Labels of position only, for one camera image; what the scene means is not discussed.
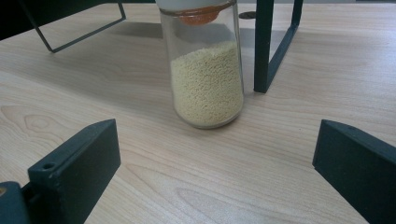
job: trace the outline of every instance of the metal frame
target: metal frame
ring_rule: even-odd
[[[32,23],[33,27],[35,27],[35,30],[37,31],[37,33],[40,36],[41,40],[44,42],[44,45],[52,53],[56,53],[56,52],[58,52],[58,51],[60,51],[62,49],[68,48],[68,47],[78,43],[79,41],[81,41],[83,39],[86,39],[86,38],[88,38],[88,37],[90,37],[92,35],[95,35],[95,34],[101,32],[101,31],[103,31],[103,30],[105,30],[105,29],[107,29],[107,28],[119,23],[120,21],[124,21],[126,19],[125,11],[124,11],[124,9],[122,7],[122,2],[121,2],[121,0],[117,0],[117,3],[118,3],[119,8],[120,8],[120,14],[121,14],[121,18],[120,19],[118,19],[116,21],[113,21],[113,22],[111,22],[111,23],[109,23],[109,24],[107,24],[107,25],[105,25],[105,26],[103,26],[103,27],[101,27],[101,28],[99,28],[97,30],[94,30],[94,31],[92,31],[90,33],[87,33],[87,34],[85,34],[85,35],[83,35],[83,36],[81,36],[81,37],[79,37],[79,38],[77,38],[75,40],[72,40],[72,41],[70,41],[70,42],[68,42],[68,43],[66,43],[64,45],[61,45],[60,47],[58,47],[56,49],[53,49],[50,46],[49,42],[47,41],[46,37],[44,37],[43,33],[41,32],[39,26],[35,22],[35,19],[33,18],[32,14],[29,11],[29,9],[25,5],[24,1],[23,0],[18,0],[18,2],[20,3],[20,5],[21,5],[23,11],[25,12],[27,18],[29,19],[30,23]]]
[[[254,91],[266,93],[275,77],[276,71],[285,57],[294,34],[300,24],[304,0],[294,0],[291,25],[279,47],[269,61],[271,31],[274,14],[274,0],[258,0],[256,6],[256,34],[254,61]]]

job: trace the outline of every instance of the jar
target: jar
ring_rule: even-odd
[[[178,116],[203,129],[234,120],[244,103],[236,1],[157,4]]]

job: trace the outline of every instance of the glass bottle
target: glass bottle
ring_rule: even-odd
[[[244,103],[236,1],[157,0],[157,4],[177,114],[202,129],[234,120]]]

